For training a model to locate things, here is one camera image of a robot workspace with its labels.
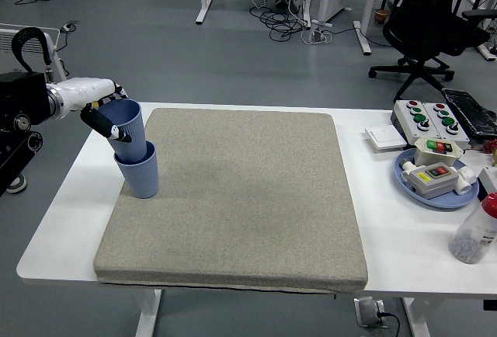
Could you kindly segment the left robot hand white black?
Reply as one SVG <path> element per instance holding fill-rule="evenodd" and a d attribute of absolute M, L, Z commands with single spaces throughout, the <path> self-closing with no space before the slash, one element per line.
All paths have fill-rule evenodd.
<path fill-rule="evenodd" d="M 70 78 L 51 87 L 54 119 L 80 111 L 84 123 L 110 140 L 130 143 L 132 138 L 97 109 L 110 101 L 127 99 L 125 90 L 106 78 Z"/>

